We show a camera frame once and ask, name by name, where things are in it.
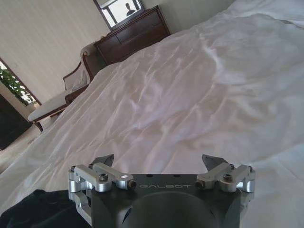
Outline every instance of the bed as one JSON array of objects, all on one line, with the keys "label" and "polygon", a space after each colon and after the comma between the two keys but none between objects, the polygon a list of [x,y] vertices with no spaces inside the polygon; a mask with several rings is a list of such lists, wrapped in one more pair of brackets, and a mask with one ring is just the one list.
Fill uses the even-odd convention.
[{"label": "bed", "polygon": [[256,170],[241,226],[304,227],[304,5],[237,0],[101,70],[1,175],[0,213],[114,154],[130,173],[202,173],[203,153]]}]

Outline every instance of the wooden chair leg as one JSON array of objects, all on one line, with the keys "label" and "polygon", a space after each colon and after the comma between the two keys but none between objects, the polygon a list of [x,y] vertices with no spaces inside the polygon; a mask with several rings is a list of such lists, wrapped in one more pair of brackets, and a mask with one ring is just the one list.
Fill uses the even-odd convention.
[{"label": "wooden chair leg", "polygon": [[39,128],[39,130],[40,130],[41,132],[43,131],[43,128],[42,128],[41,123],[39,123],[39,122],[33,122],[33,123],[34,123],[34,125],[37,126],[37,128]]}]

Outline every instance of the dark furniture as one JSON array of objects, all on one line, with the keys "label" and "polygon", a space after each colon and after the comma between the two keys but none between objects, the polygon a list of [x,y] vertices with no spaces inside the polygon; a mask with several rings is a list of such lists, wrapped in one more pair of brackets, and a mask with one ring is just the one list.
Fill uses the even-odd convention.
[{"label": "dark furniture", "polygon": [[110,65],[127,59],[169,35],[160,8],[155,6],[110,32],[94,45],[106,64]]},{"label": "dark furniture", "polygon": [[0,95],[0,150],[4,150],[31,125]]},{"label": "dark furniture", "polygon": [[86,85],[78,90],[76,90],[75,92],[66,95],[66,104],[70,105],[79,95],[81,95],[86,88],[88,88],[89,85]]}]

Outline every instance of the black cloth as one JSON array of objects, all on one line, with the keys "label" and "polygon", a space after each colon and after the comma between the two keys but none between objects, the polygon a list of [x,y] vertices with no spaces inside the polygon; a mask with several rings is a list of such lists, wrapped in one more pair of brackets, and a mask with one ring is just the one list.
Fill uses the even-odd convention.
[{"label": "black cloth", "polygon": [[0,228],[90,228],[68,191],[36,190],[0,217]]}]

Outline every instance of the wooden dresser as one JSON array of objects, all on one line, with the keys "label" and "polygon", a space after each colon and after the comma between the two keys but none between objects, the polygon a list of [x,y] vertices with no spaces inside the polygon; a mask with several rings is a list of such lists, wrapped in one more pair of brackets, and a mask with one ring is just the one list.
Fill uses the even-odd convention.
[{"label": "wooden dresser", "polygon": [[155,6],[110,32],[94,45],[106,64],[110,65],[127,59],[169,35],[160,8]]}]

